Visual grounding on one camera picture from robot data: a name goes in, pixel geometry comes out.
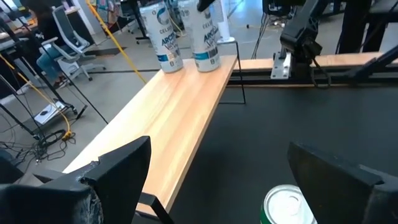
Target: can lid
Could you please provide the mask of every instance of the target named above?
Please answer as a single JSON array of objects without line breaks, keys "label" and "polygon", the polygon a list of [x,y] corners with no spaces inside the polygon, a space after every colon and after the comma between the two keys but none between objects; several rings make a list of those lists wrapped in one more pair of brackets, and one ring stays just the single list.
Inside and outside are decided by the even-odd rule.
[{"label": "can lid", "polygon": [[294,185],[271,189],[264,200],[264,211],[272,224],[317,223],[301,190]]}]

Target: wooden table top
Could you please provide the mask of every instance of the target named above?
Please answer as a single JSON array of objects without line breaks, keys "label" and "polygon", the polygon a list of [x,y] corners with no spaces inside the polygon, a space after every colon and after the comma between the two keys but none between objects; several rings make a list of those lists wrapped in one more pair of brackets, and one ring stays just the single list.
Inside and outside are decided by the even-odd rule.
[{"label": "wooden table top", "polygon": [[[338,54],[338,55],[321,55],[317,56],[316,60],[320,66],[353,66],[363,65],[374,57],[380,57],[381,52],[369,52],[360,54]],[[274,64],[272,58],[255,59],[255,60],[241,60],[243,70],[261,70],[271,69]],[[235,65],[234,70],[238,70],[238,64]]]},{"label": "wooden table top", "polygon": [[[69,15],[69,14],[74,13],[74,12],[77,12],[77,11],[79,11],[79,10],[80,10],[79,7],[72,6],[71,8],[65,10],[65,13],[66,13],[67,15]],[[33,29],[33,28],[35,28],[35,27],[37,27],[37,23],[32,24],[32,25],[29,25],[29,28],[30,28],[30,29]],[[18,34],[18,33],[20,33],[20,32],[22,32],[20,29],[14,31],[15,34]],[[0,33],[0,40],[5,39],[5,38],[7,38],[7,37],[9,37],[8,33],[6,33],[6,32]]]},{"label": "wooden table top", "polygon": [[[187,59],[178,72],[159,71],[63,172],[150,136],[152,156],[143,192],[156,195],[169,211],[235,63],[235,55],[222,56],[219,69],[200,73],[194,60]],[[145,205],[137,209],[153,214]]]}]

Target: white can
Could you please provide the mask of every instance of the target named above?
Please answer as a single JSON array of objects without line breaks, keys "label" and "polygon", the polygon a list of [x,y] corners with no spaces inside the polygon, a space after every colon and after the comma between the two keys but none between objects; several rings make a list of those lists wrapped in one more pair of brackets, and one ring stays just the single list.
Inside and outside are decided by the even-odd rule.
[{"label": "white can", "polygon": [[271,189],[261,205],[261,224],[316,224],[301,190],[294,185]]},{"label": "white can", "polygon": [[220,55],[218,54],[216,32],[217,27],[213,25],[210,10],[199,12],[198,0],[180,0],[178,9],[185,30],[191,39],[193,58],[199,72],[210,72],[220,66]]},{"label": "white can", "polygon": [[165,3],[140,7],[139,11],[162,70],[167,73],[180,70],[183,67],[181,53]]}]

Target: gray floor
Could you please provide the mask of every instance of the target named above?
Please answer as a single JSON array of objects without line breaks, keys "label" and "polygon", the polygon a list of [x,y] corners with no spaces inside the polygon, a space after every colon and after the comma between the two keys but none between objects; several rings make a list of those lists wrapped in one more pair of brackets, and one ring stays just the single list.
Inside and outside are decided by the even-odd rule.
[{"label": "gray floor", "polygon": [[[240,1],[231,0],[228,7],[235,7],[238,2]],[[229,18],[231,35],[239,42],[242,59],[251,57],[255,41],[258,37],[259,29],[257,27],[260,26],[261,14],[261,0],[243,0]],[[341,22],[342,16],[335,16],[322,22],[317,39],[323,46],[322,54],[333,54],[335,52],[335,47],[341,30]],[[246,29],[246,24],[250,24],[253,28]],[[383,41],[382,51],[387,51],[395,44],[398,44],[396,39],[398,31],[397,28],[398,26],[395,24],[390,25],[388,28]],[[139,32],[135,32],[135,34],[132,35],[126,32],[117,35],[116,38],[123,47],[127,47],[125,51],[138,69],[158,68],[159,64],[157,63],[156,56],[149,43],[142,41],[141,44],[136,44],[135,36],[137,36],[138,33]],[[272,57],[272,54],[280,49],[279,35],[280,31],[275,29],[269,30],[265,33],[257,53],[258,58]],[[178,43],[180,48],[185,48],[182,50],[182,57],[190,58],[191,51],[186,48],[189,46],[188,39],[180,38]],[[115,45],[111,40],[106,40],[98,46],[100,49],[114,47]],[[220,51],[222,54],[234,54],[234,46],[222,46]],[[121,54],[114,57],[98,58],[95,63],[105,64],[109,71],[123,71],[131,69]],[[154,72],[149,72],[144,73],[143,75],[147,79],[150,79],[154,74]],[[92,74],[92,77],[92,82],[89,82],[84,77],[80,77],[76,79],[76,84],[108,121],[111,121],[123,106],[144,86],[134,73]],[[71,93],[71,91],[76,93],[74,87],[63,88],[59,90],[59,93],[65,101],[72,103],[78,109],[81,109],[83,107],[83,103],[81,103],[79,99]],[[33,113],[39,112],[46,105],[45,101],[32,90],[28,90],[24,96],[20,96],[19,98],[25,102],[25,97],[27,98]],[[29,118],[29,115],[16,100],[8,103],[6,107],[21,120]],[[6,121],[2,118],[0,118],[0,124],[0,130],[7,129],[9,127]],[[66,166],[104,127],[104,121],[95,113],[94,109],[88,108],[84,113],[84,117],[72,126],[72,131],[76,133],[76,144],[69,144],[66,150],[66,155],[61,159],[42,161],[40,164],[35,164],[35,162],[30,163],[27,175],[22,178],[21,184],[40,184],[30,175],[30,172],[38,166],[58,171],[64,170],[64,168],[66,168]],[[65,128],[65,124],[61,120],[61,122],[52,126],[47,130],[47,132],[63,128]],[[34,142],[29,134],[21,128],[16,127],[14,128],[14,131],[15,133],[12,133],[12,131],[0,133],[0,141],[13,141],[12,138],[15,138],[16,142],[22,144],[32,144]],[[48,148],[49,153],[56,152],[58,150],[58,144]],[[29,157],[26,158],[25,163],[20,165],[20,169],[25,170],[27,168],[28,161],[30,161]]]}]

